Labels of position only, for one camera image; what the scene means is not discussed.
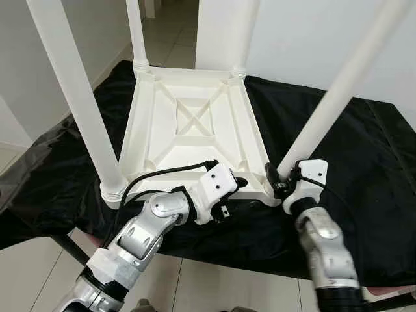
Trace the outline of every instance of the black cloth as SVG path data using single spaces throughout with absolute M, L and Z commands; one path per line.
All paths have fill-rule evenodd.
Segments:
M 135 78 L 123 61 L 95 91 L 119 155 Z M 246 89 L 272 163 L 278 164 L 324 91 L 247 77 Z M 328 161 L 327 184 L 351 206 L 323 192 L 321 204 L 341 226 L 360 279 L 368 286 L 416 283 L 416 134 L 393 105 L 354 98 L 313 154 Z M 103 238 L 114 217 L 70 116 L 40 137 L 0 177 L 0 248 L 67 233 L 75 226 Z M 188 222 L 165 235 L 160 252 L 307 278 L 293 220 L 281 207 L 232 201 L 228 223 Z M 129 206 L 127 220 L 140 209 Z

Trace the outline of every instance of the floor tile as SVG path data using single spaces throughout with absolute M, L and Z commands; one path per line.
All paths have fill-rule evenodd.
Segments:
M 171 311 L 180 266 L 180 258 L 156 255 L 129 291 L 120 311 L 130 312 L 141 298 L 148 298 L 158 312 Z M 82 269 L 82 265 L 63 251 L 31 312 L 52 311 L 73 287 Z
M 317 296 L 312 281 L 298 279 L 302 312 L 319 312 Z
M 18 153 L 16 151 L 0 148 L 0 173 L 5 171 L 10 162 L 16 157 Z
M 164 66 L 171 68 L 195 68 L 195 52 L 195 47 L 175 44 Z
M 158 41 L 173 43 L 176 41 L 183 26 L 182 21 L 161 21 L 145 19 L 143 23 L 144 41 Z
M 198 12 L 195 14 L 189 14 L 184 17 L 184 27 L 197 27 L 198 26 Z
M 49 237 L 1 250 L 0 310 L 29 312 L 61 250 Z
M 88 238 L 88 235 L 82 232 L 80 229 L 75 228 L 72 231 L 71 238 L 90 257 L 97 250 L 97 246 L 94 245 L 93 242 Z
M 196 27 L 184 27 L 177 37 L 176 43 L 182 46 L 196 47 Z
M 300 312 L 298 281 L 271 274 L 183 260 L 174 312 Z
M 416 305 L 409 307 L 398 307 L 397 309 L 386 310 L 385 312 L 416 312 Z
M 120 312 L 130 312 L 141 298 L 147 298 L 158 312 L 171 312 L 181 260 L 157 254 L 129 291 Z
M 156 15 L 156 20 L 180 21 L 181 23 L 198 20 L 198 0 L 172 1 L 165 3 Z
M 163 66 L 174 44 L 146 41 L 146 55 L 151 66 Z
M 47 279 L 31 312 L 52 311 L 73 287 L 83 266 L 65 250 Z

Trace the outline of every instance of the silver robot arm segment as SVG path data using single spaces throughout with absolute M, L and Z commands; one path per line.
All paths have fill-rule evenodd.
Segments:
M 239 189 L 232 171 L 217 164 L 188 191 L 158 192 L 144 202 L 108 248 L 99 248 L 54 312 L 117 312 L 124 298 L 161 247 L 163 235 L 192 215 L 198 224 L 212 220 L 213 206 Z
M 318 159 L 300 161 L 288 181 L 269 180 L 273 182 L 275 193 L 283 195 L 285 212 L 294 216 L 320 310 L 368 311 L 341 228 L 318 204 L 326 183 L 327 167 L 326 161 Z

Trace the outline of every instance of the wire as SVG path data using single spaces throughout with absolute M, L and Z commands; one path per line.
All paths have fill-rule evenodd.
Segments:
M 137 200 L 137 198 L 142 197 L 143 195 L 147 195 L 147 194 L 152 194 L 152 193 L 159 193 L 159 192 L 164 192 L 163 190 L 145 190 L 144 192 L 138 193 L 136 195 L 134 195 L 132 198 L 130 198 L 129 202 L 127 204 L 124 205 L 127 206 L 129 203 Z
M 137 177 L 136 179 L 132 180 L 132 182 L 130 182 L 130 184 L 125 188 L 125 191 L 123 193 L 122 199 L 120 200 L 120 205 L 118 206 L 118 210 L 116 213 L 116 216 L 114 218 L 114 222 L 112 223 L 112 225 L 110 226 L 107 234 L 105 235 L 103 244 L 101 245 L 101 247 L 107 247 L 108 244 L 110 243 L 110 240 L 112 239 L 112 237 L 114 236 L 114 231 L 117 230 L 118 227 L 118 222 L 120 219 L 120 211 L 125 207 L 125 202 L 127 200 L 127 196 L 129 195 L 130 190 L 140 181 L 147 179 L 149 177 L 154 177 L 154 176 L 159 176 L 161 174 L 170 174 L 172 172 L 179 172 L 179 171 L 186 171 L 186 170 L 192 170 L 192 169 L 197 169 L 197 168 L 201 168 L 201 167 L 208 167 L 211 165 L 215 165 L 217 164 L 217 161 L 204 161 L 203 163 L 199 163 L 199 164 L 192 164 L 190 166 L 184 166 L 184 167 L 175 167 L 175 168 L 169 168 L 169 169 L 164 169 L 164 170 L 159 170 L 159 171 L 154 171 L 154 172 L 150 172 L 148 174 L 144 174 L 141 175 L 140 177 Z M 144 194 L 139 193 L 135 196 L 133 196 L 131 200 L 135 200 L 136 198 L 139 198 L 141 196 L 143 196 Z
M 363 271 L 363 259 L 362 259 L 362 253 L 361 253 L 361 245 L 359 243 L 359 228 L 358 228 L 358 223 L 357 223 L 357 219 L 354 216 L 353 210 L 351 208 L 351 206 L 344 200 L 344 198 L 342 196 L 340 196 L 336 191 L 334 191 L 332 188 L 330 188 L 329 186 L 315 181 L 313 179 L 310 179 L 308 177 L 304 177 L 304 176 L 299 176 L 298 177 L 299 180 L 304 180 L 306 182 L 318 185 L 319 187 L 322 187 L 324 190 L 327 190 L 328 192 L 330 192 L 331 194 L 333 194 L 336 198 L 338 198 L 338 200 L 346 207 L 346 210 L 348 211 L 348 214 L 350 215 L 350 218 L 352 220 L 352 223 L 354 225 L 354 229 L 356 231 L 356 237 L 355 237 L 355 244 L 357 246 L 357 258 L 358 258 L 358 268 L 357 268 L 357 275 L 358 276 L 362 276 L 361 273 Z

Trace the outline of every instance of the white wall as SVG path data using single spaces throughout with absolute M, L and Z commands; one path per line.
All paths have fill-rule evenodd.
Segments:
M 96 85 L 130 43 L 125 1 L 63 0 L 63 4 L 88 78 Z M 1 1 L 0 42 L 0 96 L 30 139 L 36 140 L 69 108 L 25 0 Z M 0 124 L 7 119 L 6 111 L 0 106 Z M 3 138 L 7 134 L 0 131 L 0 142 L 21 142 Z
M 236 51 L 227 37 L 235 37 L 238 31 L 233 17 L 239 2 L 200 0 L 197 68 L 232 67 Z M 381 3 L 381 0 L 261 0 L 248 56 L 248 73 L 328 89 Z M 356 90 L 356 96 L 394 103 L 414 129 L 415 29 L 416 5 Z
M 24 128 L 14 117 L 12 111 L 1 96 L 0 119 L 0 142 L 3 145 L 7 144 L 15 147 L 27 147 L 31 145 L 31 138 L 29 138 Z

